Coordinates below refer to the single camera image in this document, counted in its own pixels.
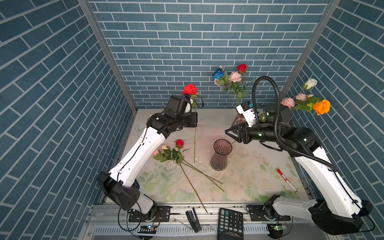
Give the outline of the pink glass vase with twine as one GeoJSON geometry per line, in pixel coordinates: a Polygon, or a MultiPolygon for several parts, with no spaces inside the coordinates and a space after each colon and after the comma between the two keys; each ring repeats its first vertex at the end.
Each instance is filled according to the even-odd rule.
{"type": "Polygon", "coordinates": [[[239,124],[242,124],[246,122],[246,119],[243,114],[237,114],[234,121],[231,124],[231,127],[237,126],[239,124]]]}

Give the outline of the dark smoky glass vase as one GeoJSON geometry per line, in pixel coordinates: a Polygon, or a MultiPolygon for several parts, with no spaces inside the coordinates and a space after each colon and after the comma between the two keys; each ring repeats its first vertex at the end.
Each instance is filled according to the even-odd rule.
{"type": "Polygon", "coordinates": [[[223,171],[227,167],[228,155],[232,152],[232,144],[225,139],[215,141],[213,145],[214,155],[211,157],[210,164],[215,171],[223,171]]]}

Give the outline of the blue rose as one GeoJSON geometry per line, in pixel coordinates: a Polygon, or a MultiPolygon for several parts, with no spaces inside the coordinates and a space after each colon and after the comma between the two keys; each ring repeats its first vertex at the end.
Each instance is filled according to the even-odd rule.
{"type": "Polygon", "coordinates": [[[219,80],[220,78],[225,76],[225,72],[223,71],[222,68],[218,68],[212,75],[214,80],[219,80]]]}

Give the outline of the large pink rose spray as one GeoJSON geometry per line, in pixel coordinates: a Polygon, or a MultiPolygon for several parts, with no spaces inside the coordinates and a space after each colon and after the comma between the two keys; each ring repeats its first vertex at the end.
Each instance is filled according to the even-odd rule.
{"type": "Polygon", "coordinates": [[[244,75],[239,72],[230,74],[227,71],[224,72],[225,76],[219,80],[214,80],[214,84],[219,86],[222,91],[232,94],[236,102],[241,104],[249,96],[247,87],[250,83],[246,83],[244,75]]]}

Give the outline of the small red rose stem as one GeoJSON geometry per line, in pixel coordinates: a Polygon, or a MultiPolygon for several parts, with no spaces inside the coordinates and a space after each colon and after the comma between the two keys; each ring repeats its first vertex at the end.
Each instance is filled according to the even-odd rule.
{"type": "Polygon", "coordinates": [[[245,74],[246,71],[247,71],[247,65],[246,64],[240,64],[239,66],[237,66],[237,70],[240,74],[245,74]]]}

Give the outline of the pink rose stem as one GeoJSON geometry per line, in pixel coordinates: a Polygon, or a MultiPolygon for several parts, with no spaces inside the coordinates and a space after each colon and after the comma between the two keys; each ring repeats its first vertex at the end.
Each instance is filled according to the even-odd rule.
{"type": "Polygon", "coordinates": [[[284,98],[281,104],[291,110],[302,110],[304,112],[310,112],[313,109],[314,100],[315,99],[313,95],[299,93],[294,98],[284,98]]]}

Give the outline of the orange rose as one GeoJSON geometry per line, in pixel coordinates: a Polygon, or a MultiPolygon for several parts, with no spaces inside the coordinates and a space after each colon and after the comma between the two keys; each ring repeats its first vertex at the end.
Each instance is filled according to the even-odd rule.
{"type": "Polygon", "coordinates": [[[328,100],[312,97],[298,105],[298,109],[308,113],[315,111],[315,113],[320,116],[330,111],[331,103],[328,100]]]}

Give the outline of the white rose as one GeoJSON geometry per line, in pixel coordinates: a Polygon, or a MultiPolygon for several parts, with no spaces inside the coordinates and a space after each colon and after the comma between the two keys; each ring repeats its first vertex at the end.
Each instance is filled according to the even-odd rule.
{"type": "Polygon", "coordinates": [[[316,79],[308,78],[308,80],[303,85],[302,92],[314,88],[317,84],[318,84],[318,81],[316,79]]]}

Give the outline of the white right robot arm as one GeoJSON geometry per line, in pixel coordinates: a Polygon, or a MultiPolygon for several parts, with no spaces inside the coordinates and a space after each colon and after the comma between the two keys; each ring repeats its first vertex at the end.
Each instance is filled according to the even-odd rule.
{"type": "Polygon", "coordinates": [[[259,141],[263,146],[275,142],[277,151],[286,151],[310,176],[321,199],[295,200],[274,194],[264,203],[266,219],[291,216],[316,224],[329,235],[362,233],[363,217],[369,217],[373,209],[369,201],[361,200],[341,178],[331,164],[325,149],[313,131],[295,128],[289,124],[290,109],[280,111],[271,106],[255,112],[249,101],[237,106],[238,114],[245,122],[225,131],[238,143],[259,141]]]}

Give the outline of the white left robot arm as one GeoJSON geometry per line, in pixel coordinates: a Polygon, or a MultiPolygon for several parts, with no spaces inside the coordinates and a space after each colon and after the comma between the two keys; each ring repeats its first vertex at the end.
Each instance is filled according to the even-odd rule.
{"type": "Polygon", "coordinates": [[[195,128],[198,115],[192,110],[193,98],[172,95],[165,109],[149,117],[146,128],[130,151],[109,172],[100,172],[97,181],[103,193],[124,211],[134,209],[153,217],[156,202],[135,187],[135,180],[153,152],[170,134],[195,128]]]}

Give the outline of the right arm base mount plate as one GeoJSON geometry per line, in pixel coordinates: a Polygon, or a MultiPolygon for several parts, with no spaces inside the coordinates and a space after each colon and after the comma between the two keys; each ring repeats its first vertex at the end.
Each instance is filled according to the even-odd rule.
{"type": "Polygon", "coordinates": [[[263,205],[247,205],[246,211],[249,213],[252,222],[267,221],[263,205]]]}

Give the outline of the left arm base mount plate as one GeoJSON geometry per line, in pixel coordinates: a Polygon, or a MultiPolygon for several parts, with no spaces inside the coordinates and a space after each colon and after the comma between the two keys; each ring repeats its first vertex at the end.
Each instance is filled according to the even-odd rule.
{"type": "Polygon", "coordinates": [[[130,223],[138,222],[169,222],[171,207],[170,206],[157,206],[153,211],[154,215],[151,217],[151,214],[144,215],[137,210],[129,210],[128,221],[130,223]]]}

